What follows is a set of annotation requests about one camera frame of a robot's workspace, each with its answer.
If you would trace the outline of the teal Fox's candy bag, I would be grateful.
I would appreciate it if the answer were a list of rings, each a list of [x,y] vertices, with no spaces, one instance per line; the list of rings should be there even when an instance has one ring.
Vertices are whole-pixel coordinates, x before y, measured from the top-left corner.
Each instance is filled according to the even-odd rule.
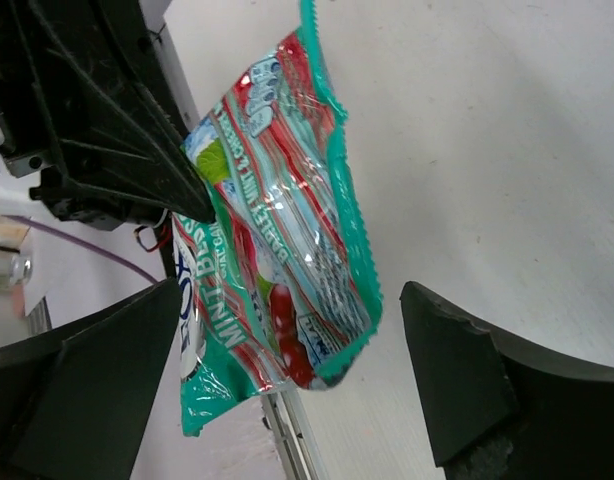
[[[182,149],[215,218],[172,217],[182,293],[181,428],[240,403],[339,384],[378,329],[383,296],[356,200],[316,6],[251,64]]]

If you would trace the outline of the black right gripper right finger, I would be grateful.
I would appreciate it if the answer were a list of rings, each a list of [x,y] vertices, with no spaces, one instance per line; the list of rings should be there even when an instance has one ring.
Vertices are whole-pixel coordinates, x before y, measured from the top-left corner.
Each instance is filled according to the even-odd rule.
[[[614,367],[538,345],[408,282],[405,338],[448,479],[614,479]]]

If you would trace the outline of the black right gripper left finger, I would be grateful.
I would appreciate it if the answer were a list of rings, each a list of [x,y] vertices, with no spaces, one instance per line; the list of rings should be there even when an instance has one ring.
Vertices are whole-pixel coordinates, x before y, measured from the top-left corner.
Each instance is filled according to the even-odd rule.
[[[175,336],[166,279],[0,347],[0,479],[127,479]]]

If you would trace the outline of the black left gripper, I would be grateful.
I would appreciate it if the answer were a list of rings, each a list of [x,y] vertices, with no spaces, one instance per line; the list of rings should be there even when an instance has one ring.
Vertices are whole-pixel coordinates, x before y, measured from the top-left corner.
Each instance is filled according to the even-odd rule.
[[[59,220],[214,218],[137,1],[0,1],[0,130],[9,172],[38,174],[29,197]]]

